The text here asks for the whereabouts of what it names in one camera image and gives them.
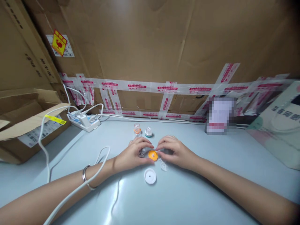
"table surface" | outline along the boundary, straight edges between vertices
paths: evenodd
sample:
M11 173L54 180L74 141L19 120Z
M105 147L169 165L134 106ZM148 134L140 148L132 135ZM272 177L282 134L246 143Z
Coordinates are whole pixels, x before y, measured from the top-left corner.
M108 158L118 155L133 138L134 121L109 118L87 133L69 127L46 148L51 180L93 164L99 151L111 146ZM300 171L289 169L244 130L227 136L207 136L204 126L140 122L151 126L149 138L156 147L160 138L175 135L197 155L300 203ZM157 175L154 185L144 171ZM47 180L45 156L38 152L22 165L0 163L0 207L43 185ZM155 165L117 174L89 193L54 224L257 224L241 207L206 179L167 163L167 172Z

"power strip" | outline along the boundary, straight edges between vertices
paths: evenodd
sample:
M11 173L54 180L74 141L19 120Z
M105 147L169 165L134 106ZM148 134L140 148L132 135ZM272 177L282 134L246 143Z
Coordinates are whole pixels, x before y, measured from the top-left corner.
M97 129L101 122L98 119L95 119L96 116L87 116L84 114L78 114L75 115L77 112L70 112L68 113L68 118L70 122L75 125L76 127L79 127L86 132L91 132L92 130Z

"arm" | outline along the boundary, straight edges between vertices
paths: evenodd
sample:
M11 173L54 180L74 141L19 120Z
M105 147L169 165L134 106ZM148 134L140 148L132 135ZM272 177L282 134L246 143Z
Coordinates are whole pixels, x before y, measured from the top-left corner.
M162 159L207 178L262 224L293 223L299 209L295 203L197 156L174 136L159 141L156 150L163 148L171 149L174 154L158 152Z
M140 137L129 143L129 146L118 156L106 161L98 176L90 183L96 187L108 177L143 164L153 164L149 158L139 158L140 149L154 148L147 139ZM87 179L91 178L102 163L86 170ZM43 224L55 207L82 183L82 170L45 184L0 208L0 224ZM72 205L87 195L90 189L86 186L77 192L58 212L55 219Z

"silver bracelet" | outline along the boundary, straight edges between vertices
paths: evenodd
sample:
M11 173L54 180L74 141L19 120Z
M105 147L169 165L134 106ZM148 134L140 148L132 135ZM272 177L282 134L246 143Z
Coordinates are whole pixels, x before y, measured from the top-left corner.
M83 182L86 182L87 179L85 177L85 171L87 170L87 168L89 168L91 165L87 165L84 169L83 169L83 172L82 172L82 179L83 179ZM91 190L91 191L94 191L96 190L97 187L93 188L91 187L89 184L87 184L88 188Z

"fingers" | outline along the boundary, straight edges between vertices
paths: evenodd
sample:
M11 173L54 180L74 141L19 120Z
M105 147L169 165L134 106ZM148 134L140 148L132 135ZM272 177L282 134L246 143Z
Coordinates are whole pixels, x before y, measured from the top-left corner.
M174 135L167 135L166 137L170 137L170 138L173 138L175 140L178 140L177 137L175 137Z
M136 137L132 141L132 143L141 143L141 142L148 142L149 144L151 144L151 142L148 139L144 138L144 137Z
M139 161L140 161L141 165L144 165L144 164L154 165L154 161L150 158L139 158Z
M137 146L138 146L137 148L138 151L141 150L142 148L151 148L151 149L154 148L154 146L152 144L149 144L148 142L140 142L137 144Z
M158 150L161 150L163 148L167 148L167 149L170 149L172 151L175 151L175 148L174 148L174 143L172 142L163 142L161 144L159 144L157 147L156 147L156 151Z
M163 137L162 139L160 139L157 145L160 145L161 143L164 143L164 142L175 142L177 140L178 140L177 138L167 135L167 136Z
M163 152L158 152L157 154L162 158L162 160L165 160L165 161L170 162L170 163L174 162L174 158L175 158L174 155L167 155Z

